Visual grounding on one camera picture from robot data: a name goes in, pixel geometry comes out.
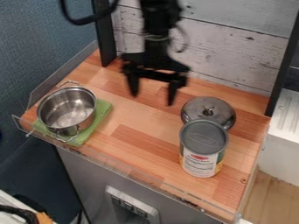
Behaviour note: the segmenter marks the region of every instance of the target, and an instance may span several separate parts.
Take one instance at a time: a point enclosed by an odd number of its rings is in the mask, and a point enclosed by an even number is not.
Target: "control panel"
[[[136,199],[112,186],[106,187],[109,205],[115,212],[117,224],[138,223],[160,224],[159,212],[152,206]]]

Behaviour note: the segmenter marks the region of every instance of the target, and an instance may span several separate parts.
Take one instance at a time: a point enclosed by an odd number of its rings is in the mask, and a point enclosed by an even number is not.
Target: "bowl handle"
[[[76,86],[79,86],[79,82],[78,81],[75,81],[75,80],[67,80],[66,82],[62,83],[61,85],[59,85],[59,88],[62,88],[63,86],[65,86],[66,84],[68,83],[72,83],[72,84],[75,84]]]
[[[62,143],[69,143],[69,142],[72,142],[72,140],[74,140],[79,135],[79,132],[80,132],[80,126],[77,125],[77,133],[75,136],[72,136],[69,139],[65,140],[65,139],[59,138],[59,134],[56,133],[55,138],[56,138],[56,140],[59,140]]]

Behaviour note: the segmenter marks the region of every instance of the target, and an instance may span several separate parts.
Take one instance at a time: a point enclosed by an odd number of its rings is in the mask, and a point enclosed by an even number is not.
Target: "white wooden wall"
[[[288,38],[299,0],[179,0],[183,17]],[[121,5],[139,8],[137,0]]]
[[[122,4],[114,14],[118,51],[140,52],[143,49],[141,12],[136,1],[123,0]],[[184,18],[180,24],[188,32],[191,44],[184,53],[170,51],[170,54],[191,67],[191,76],[270,95],[287,38],[193,18]],[[179,46],[183,40],[176,32],[173,35]]]

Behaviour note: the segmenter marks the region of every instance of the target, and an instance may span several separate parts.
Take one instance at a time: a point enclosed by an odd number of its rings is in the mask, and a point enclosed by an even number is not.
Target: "wooden countertop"
[[[269,118],[263,115],[268,98],[190,79],[188,87],[180,89],[175,104],[167,107],[165,83],[142,80],[141,93],[134,98],[124,76],[118,72],[121,62],[116,60],[103,68],[99,66],[98,55],[94,52],[61,81],[78,81],[98,98],[113,103],[111,113],[84,145],[93,150],[73,149],[96,160],[101,160],[97,152],[109,155],[161,182],[153,184],[152,179],[129,170],[131,178],[155,185],[223,221],[232,221],[268,128]],[[203,95],[225,100],[237,114],[237,122],[229,131],[223,170],[212,178],[194,178],[178,162],[178,133],[183,126],[180,110],[193,97]],[[22,120],[33,122],[37,118],[36,109],[37,104],[23,114]],[[21,125],[31,129],[27,122]]]

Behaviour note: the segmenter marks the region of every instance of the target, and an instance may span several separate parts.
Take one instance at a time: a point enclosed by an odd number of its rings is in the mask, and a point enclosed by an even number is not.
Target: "lid handle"
[[[206,108],[203,110],[203,115],[204,116],[213,116],[214,115],[214,110],[215,107],[211,107],[211,108]]]

